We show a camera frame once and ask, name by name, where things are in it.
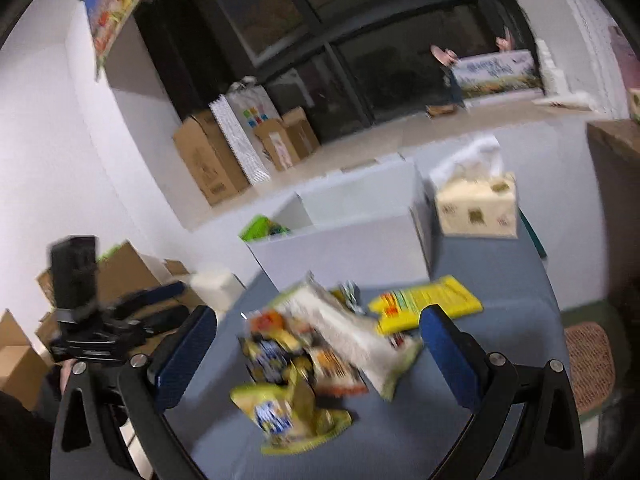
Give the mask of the black yellow chip bag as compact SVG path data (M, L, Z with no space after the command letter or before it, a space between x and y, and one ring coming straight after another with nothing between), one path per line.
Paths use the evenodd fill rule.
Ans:
M303 344L286 330L273 334L252 333L238 338L246 368L254 382L285 386L296 368L314 379L314 362Z

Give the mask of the white orange snack bag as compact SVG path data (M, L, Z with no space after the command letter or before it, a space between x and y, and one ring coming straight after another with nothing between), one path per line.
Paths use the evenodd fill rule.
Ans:
M373 318L347 310L310 274L268 306L311 325L341 358L363 372L386 401L393 400L399 379L423 348L415 336L379 334Z

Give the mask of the white foam block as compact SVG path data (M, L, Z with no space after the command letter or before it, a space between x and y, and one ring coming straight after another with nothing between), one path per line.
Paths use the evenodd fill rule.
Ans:
M191 289L222 318L233 308L245 290L241 281L229 271L204 271L191 275Z

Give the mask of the orange clear cracker packet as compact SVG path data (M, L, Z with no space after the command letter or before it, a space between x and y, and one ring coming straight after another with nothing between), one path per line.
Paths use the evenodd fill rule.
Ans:
M268 335L278 330L286 330L295 336L314 362L314 379L307 382L318 396L342 398L358 396L368 391L356 367L341 358L309 323L266 309L251 313L245 320L245 328L246 332L241 337L252 333Z

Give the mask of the white storage box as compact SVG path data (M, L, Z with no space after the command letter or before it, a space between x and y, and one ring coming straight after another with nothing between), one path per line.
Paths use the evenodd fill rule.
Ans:
M324 287L423 283L432 267L432 212L414 162L399 156L332 174L271 216L285 228L246 244L277 289L310 273Z

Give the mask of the green seaweed snack packet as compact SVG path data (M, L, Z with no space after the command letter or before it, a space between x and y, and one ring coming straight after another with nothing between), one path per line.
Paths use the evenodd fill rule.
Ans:
M243 242L251 242L252 240L262 240L263 238L288 232L290 232L290 229L286 226L282 226L282 224L258 214L239 232L239 238Z

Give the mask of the printed landscape gift box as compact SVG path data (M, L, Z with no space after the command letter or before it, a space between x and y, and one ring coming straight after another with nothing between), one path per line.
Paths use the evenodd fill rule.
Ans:
M529 50L459 58L451 75L466 108L541 98L542 83Z

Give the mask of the large tall cardboard box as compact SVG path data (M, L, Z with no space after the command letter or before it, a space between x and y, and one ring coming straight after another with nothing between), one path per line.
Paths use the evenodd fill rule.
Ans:
M250 181L210 110L187 117L172 140L210 206L216 206L250 187Z

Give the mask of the woven rattan stool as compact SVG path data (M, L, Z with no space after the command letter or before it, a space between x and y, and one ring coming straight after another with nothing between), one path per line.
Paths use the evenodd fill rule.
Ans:
M608 334L596 322L583 322L567 327L564 336L576 408L579 415L589 414L608 400L616 383Z

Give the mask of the white dotted paper bag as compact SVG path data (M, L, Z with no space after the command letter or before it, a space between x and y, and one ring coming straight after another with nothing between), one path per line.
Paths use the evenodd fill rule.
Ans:
M254 129L280 115L265 88L245 76L210 102L209 109L250 185L269 181L276 167Z

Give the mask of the yellow snack packet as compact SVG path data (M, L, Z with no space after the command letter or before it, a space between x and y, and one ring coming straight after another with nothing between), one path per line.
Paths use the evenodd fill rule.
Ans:
M480 300L452 275L426 285L383 292L368 304L378 316L376 329L383 336L415 330L422 311L431 306L439 306L450 318L483 311Z

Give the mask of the small open cardboard box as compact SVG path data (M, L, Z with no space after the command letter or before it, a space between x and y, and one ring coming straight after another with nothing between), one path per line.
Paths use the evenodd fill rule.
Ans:
M280 119L267 119L254 129L273 165L278 171L286 171L318 150L320 143L308 122L305 111L299 106L285 113Z

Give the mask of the yellow green chip bag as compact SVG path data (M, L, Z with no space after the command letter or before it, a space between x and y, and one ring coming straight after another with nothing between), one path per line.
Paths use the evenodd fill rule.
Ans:
M265 455L309 452L352 426L349 411L318 408L314 390L297 368L286 386L240 385L231 390L230 399L262 430Z

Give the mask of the cream tissue box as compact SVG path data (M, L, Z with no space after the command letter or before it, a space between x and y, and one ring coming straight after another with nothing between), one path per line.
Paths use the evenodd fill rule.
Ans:
M495 136L477 136L428 174L442 234L518 236L518 189Z

